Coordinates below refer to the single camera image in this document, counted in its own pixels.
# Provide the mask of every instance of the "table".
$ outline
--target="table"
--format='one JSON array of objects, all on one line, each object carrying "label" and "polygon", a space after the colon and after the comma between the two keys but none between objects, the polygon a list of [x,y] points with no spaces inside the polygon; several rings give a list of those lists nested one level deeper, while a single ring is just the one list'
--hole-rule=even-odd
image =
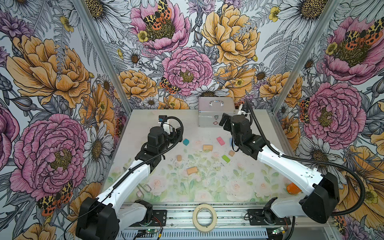
[{"label": "table", "polygon": [[[268,140],[281,148],[266,110],[256,109],[255,115]],[[144,193],[144,200],[158,202],[267,202],[272,197],[288,197],[286,186],[291,182],[271,167],[254,160],[241,151],[233,157],[229,143],[230,132],[221,127],[198,127],[198,110],[133,110],[121,142],[116,150],[113,164],[103,189],[111,186],[128,168],[141,146],[147,141],[150,128],[159,126],[158,116],[178,117],[184,125],[183,140],[165,154],[155,170],[141,184],[148,184],[150,193]],[[175,128],[176,120],[170,120]],[[259,134],[255,124],[252,132]],[[225,144],[217,141],[221,137]],[[203,145],[213,145],[212,152],[203,152]],[[182,155],[182,161],[176,160]],[[222,155],[230,158],[227,163]],[[187,174],[186,169],[197,167],[198,172]],[[137,188],[126,202],[137,200]]]}]

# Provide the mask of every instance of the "beige tape roll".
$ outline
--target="beige tape roll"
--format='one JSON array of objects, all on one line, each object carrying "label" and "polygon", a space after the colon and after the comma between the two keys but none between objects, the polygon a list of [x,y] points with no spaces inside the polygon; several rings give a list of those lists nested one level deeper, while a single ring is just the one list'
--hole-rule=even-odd
[{"label": "beige tape roll", "polygon": [[[209,225],[209,226],[202,226],[200,225],[200,223],[197,221],[197,214],[203,210],[203,209],[207,209],[211,212],[211,215],[212,215],[212,223]],[[193,211],[193,216],[192,216],[192,221],[193,221],[193,225],[195,225],[195,228],[197,230],[199,230],[200,232],[210,232],[213,230],[213,228],[215,228],[216,226],[216,223],[217,223],[217,214],[216,214],[216,211],[214,210],[213,207],[211,207],[210,205],[208,204],[200,204],[199,206],[197,206],[195,208],[195,210]]]}]

